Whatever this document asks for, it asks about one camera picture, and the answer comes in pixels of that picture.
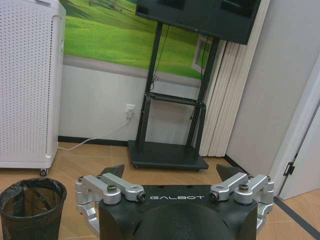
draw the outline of white air purifier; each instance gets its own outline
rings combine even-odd
[[[53,163],[65,21],[58,0],[0,0],[0,168]]]

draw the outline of black tv stand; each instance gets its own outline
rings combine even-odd
[[[204,103],[204,99],[215,57],[218,51],[219,39],[214,38],[212,41],[197,100],[166,95],[151,92],[151,85],[155,71],[162,28],[163,23],[158,22],[154,37],[151,61],[144,91],[144,98],[136,140],[128,141],[131,161],[135,168],[183,169],[194,171],[198,171],[200,169],[208,169],[209,166],[206,161],[199,155],[199,150],[206,117],[206,104]],[[146,141],[151,100],[194,106],[194,114],[185,145]],[[199,124],[196,142],[195,147],[193,147],[193,139],[198,122]]]

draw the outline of trash can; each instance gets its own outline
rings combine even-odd
[[[57,240],[67,190],[50,178],[22,180],[0,194],[3,240]]]

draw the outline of black dome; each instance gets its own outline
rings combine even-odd
[[[139,223],[135,240],[233,239],[218,213],[197,204],[165,205],[148,212]]]

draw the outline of tv screen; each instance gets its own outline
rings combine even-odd
[[[137,0],[136,15],[234,43],[248,43],[261,0]]]

